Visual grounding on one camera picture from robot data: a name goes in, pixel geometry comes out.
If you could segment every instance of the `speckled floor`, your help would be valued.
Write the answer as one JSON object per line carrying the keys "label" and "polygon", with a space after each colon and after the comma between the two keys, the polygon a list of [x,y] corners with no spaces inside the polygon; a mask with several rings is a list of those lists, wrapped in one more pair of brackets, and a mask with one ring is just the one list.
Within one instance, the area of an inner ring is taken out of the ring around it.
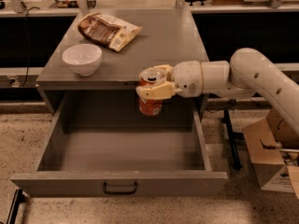
{"label": "speckled floor", "polygon": [[[227,101],[208,103],[214,110]],[[237,103],[230,111],[234,131],[264,118],[266,108]],[[299,202],[294,194],[261,191],[246,145],[238,144],[243,168],[232,168],[223,112],[206,111],[203,129],[213,170],[228,173],[229,182],[216,196],[179,198],[26,198],[16,223],[299,223]],[[0,221],[6,222],[15,189],[14,173],[32,172],[51,125],[42,104],[0,104]]]}

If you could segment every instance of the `bowl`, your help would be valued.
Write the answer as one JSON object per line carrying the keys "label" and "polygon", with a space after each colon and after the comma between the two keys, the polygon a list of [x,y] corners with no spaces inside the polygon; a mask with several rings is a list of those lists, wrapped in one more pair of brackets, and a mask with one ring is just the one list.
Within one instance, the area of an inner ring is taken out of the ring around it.
{"label": "bowl", "polygon": [[66,49],[64,63],[75,73],[82,76],[93,74],[100,66],[102,50],[93,44],[79,44]]}

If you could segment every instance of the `open cardboard box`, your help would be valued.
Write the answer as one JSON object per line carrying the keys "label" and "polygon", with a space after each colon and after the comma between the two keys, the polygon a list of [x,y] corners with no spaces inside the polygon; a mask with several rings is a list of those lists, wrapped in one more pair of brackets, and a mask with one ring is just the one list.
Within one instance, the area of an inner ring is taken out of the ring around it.
{"label": "open cardboard box", "polygon": [[299,136],[275,109],[243,134],[261,189],[294,192],[299,199]]}

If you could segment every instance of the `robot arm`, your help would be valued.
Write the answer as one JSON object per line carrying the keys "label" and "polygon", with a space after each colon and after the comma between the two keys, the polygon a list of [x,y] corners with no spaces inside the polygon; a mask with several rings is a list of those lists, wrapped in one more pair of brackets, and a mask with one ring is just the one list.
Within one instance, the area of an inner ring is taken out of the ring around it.
{"label": "robot arm", "polygon": [[240,99],[257,92],[299,135],[298,85],[255,49],[239,49],[230,63],[190,61],[175,67],[153,68],[163,69],[166,78],[154,85],[137,87],[137,94],[142,98],[162,100],[175,94],[187,98],[213,93],[223,98]]}

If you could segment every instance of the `open drawer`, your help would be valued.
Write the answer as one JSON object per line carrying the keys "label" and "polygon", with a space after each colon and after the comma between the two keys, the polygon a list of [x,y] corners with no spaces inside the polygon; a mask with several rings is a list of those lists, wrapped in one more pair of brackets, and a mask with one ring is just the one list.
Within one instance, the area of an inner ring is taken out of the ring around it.
{"label": "open drawer", "polygon": [[195,196],[219,192],[193,99],[142,115],[135,91],[67,91],[36,171],[11,180],[31,196]]}

